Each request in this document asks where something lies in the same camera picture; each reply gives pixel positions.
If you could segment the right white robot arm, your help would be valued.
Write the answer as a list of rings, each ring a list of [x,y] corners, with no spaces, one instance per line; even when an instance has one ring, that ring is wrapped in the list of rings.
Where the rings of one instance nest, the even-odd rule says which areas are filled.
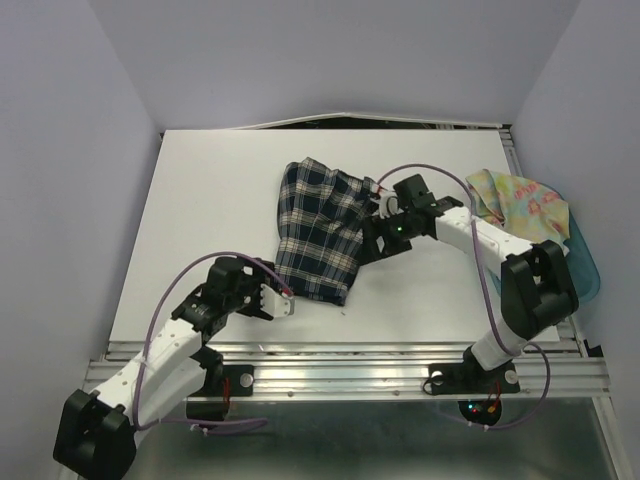
[[[407,252],[428,236],[473,256],[479,272],[500,281],[500,313],[490,330],[458,364],[432,365],[426,383],[437,395],[473,392],[505,379],[512,361],[531,340],[579,307],[563,249],[552,240],[533,243],[482,220],[461,201],[438,199],[413,175],[378,196],[378,210],[362,225],[363,265]]]

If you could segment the pastel tie-dye skirt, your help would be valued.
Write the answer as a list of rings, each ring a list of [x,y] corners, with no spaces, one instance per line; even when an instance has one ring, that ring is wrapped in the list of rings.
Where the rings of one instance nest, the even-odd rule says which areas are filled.
[[[467,176],[466,183],[480,218],[532,243],[552,240],[569,253],[569,204],[557,192],[533,180],[487,169]]]

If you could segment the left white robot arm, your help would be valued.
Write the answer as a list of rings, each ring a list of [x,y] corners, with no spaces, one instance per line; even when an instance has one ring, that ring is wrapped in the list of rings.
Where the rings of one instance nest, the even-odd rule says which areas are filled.
[[[239,313],[271,321],[293,312],[293,292],[271,263],[239,253],[210,255],[206,280],[164,323],[152,315],[141,351],[112,377],[65,401],[53,448],[56,462],[84,479],[121,479],[151,428],[190,393],[215,392],[223,357],[208,345]]]

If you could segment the navy plaid skirt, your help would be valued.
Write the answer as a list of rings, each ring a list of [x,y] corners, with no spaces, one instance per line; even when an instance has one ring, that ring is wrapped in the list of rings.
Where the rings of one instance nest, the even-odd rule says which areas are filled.
[[[277,205],[276,273],[293,293],[342,306],[358,271],[377,184],[306,158],[288,164]]]

